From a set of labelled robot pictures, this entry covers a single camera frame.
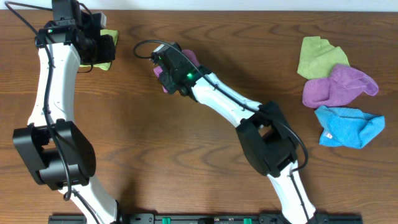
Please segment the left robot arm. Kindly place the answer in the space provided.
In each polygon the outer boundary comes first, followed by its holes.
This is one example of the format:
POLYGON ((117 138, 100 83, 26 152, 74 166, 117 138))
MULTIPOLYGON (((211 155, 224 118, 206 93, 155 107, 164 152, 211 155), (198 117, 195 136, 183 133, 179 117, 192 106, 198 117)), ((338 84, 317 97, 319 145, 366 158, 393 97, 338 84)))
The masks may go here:
POLYGON ((74 119, 75 81, 81 66, 114 60, 106 16, 78 2, 54 2, 53 19, 35 33, 40 59, 37 96, 27 126, 12 140, 37 184, 63 194, 83 213, 80 223, 122 223, 123 216, 95 175, 93 146, 74 119))

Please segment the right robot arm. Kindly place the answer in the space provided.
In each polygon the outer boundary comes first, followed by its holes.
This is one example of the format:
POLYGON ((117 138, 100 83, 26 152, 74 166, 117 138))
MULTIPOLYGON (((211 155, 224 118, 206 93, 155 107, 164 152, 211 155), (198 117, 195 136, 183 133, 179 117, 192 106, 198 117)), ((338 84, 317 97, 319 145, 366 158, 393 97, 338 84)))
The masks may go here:
POLYGON ((289 223, 310 223, 315 207, 309 201, 296 149, 303 142, 291 129, 277 104, 252 101, 225 85, 197 62, 190 50, 173 42, 160 44, 150 56, 155 74, 167 93, 178 91, 215 110, 235 128, 250 165, 271 181, 289 223))

